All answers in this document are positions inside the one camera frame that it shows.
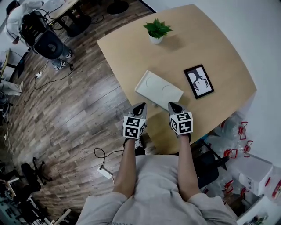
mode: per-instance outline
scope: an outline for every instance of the gray t-shirt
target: gray t-shirt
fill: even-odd
[[[220,197],[182,200],[177,187],[178,156],[137,156],[135,194],[89,196],[77,225],[234,225]]]

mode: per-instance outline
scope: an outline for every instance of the framed artwork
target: framed artwork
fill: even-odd
[[[196,99],[214,92],[211,81],[203,67],[198,65],[184,70],[184,74],[191,86]]]

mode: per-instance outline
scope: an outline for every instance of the wall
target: wall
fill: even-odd
[[[279,0],[145,0],[155,11],[195,4],[229,39],[257,87],[241,111],[252,154],[281,167],[281,3]]]
[[[8,39],[8,37],[4,33],[4,28],[6,25],[6,7],[11,1],[12,0],[2,0],[0,2],[0,53],[10,48],[11,51],[17,52],[19,55],[23,56],[28,48],[21,42],[19,42],[17,45],[12,44],[10,39]],[[20,56],[15,53],[11,53],[8,62],[10,64],[17,65],[20,60]],[[13,72],[13,68],[6,67],[4,71],[4,78],[6,80],[9,80]]]

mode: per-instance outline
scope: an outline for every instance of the shoe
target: shoe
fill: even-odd
[[[60,70],[60,69],[64,68],[65,66],[66,66],[66,62],[62,61],[61,65],[59,67],[55,66],[54,69],[55,70]]]
[[[135,149],[137,149],[138,147],[144,148],[144,140],[142,137],[135,141]]]
[[[23,81],[21,82],[20,86],[19,86],[19,92],[21,93],[23,89]]]
[[[70,50],[70,52],[66,55],[67,59],[70,59],[72,57],[72,51]]]

